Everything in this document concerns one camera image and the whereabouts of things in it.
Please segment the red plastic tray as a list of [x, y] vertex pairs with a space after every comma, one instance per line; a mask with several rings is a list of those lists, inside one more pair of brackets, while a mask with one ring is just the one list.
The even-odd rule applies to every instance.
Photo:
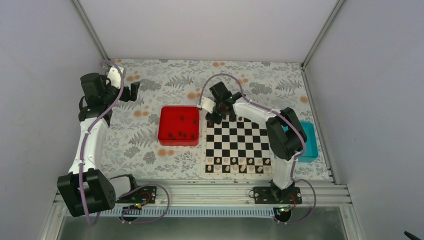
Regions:
[[162, 146], [195, 147], [200, 138], [200, 111], [195, 106], [168, 105], [160, 112], [158, 142]]

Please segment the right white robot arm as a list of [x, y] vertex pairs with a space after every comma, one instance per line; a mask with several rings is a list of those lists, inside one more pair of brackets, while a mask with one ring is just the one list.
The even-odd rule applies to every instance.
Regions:
[[219, 82], [210, 88], [212, 98], [202, 98], [206, 108], [203, 153], [208, 175], [270, 177], [267, 187], [255, 187], [257, 204], [294, 203], [298, 191], [294, 163], [304, 150], [307, 135], [295, 113], [264, 110], [230, 92]]

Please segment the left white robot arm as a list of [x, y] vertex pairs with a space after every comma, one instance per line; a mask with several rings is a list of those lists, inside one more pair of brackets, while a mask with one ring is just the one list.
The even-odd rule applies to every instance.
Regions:
[[116, 100], [137, 99], [140, 84], [124, 86], [125, 69], [111, 67], [107, 74], [88, 73], [80, 78], [84, 92], [79, 102], [80, 138], [75, 159], [66, 175], [57, 179], [57, 188], [73, 217], [94, 214], [115, 207], [119, 197], [131, 203], [139, 188], [131, 174], [108, 179], [99, 169]]

